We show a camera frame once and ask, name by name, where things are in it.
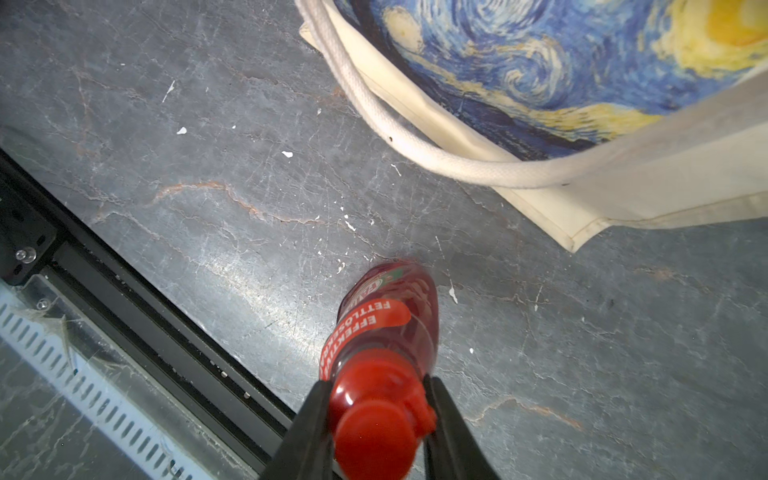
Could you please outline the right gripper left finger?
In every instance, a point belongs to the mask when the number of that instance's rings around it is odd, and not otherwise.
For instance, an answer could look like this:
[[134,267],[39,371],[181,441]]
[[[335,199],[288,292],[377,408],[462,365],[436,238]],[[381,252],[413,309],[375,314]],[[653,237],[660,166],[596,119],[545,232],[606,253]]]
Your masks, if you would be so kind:
[[260,480],[334,478],[328,408],[332,383],[317,381]]

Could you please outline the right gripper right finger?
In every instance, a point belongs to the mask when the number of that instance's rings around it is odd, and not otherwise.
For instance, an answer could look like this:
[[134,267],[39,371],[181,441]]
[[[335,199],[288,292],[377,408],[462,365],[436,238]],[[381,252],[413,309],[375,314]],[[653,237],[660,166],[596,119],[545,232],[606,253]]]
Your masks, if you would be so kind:
[[442,380],[426,376],[424,387],[437,415],[435,431],[424,440],[425,478],[499,480]]

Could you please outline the canvas starry night tote bag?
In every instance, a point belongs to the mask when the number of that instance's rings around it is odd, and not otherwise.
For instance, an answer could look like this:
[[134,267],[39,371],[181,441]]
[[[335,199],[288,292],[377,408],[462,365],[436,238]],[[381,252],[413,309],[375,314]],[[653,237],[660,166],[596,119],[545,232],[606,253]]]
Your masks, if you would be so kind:
[[767,213],[763,1],[301,1],[381,139],[568,251]]

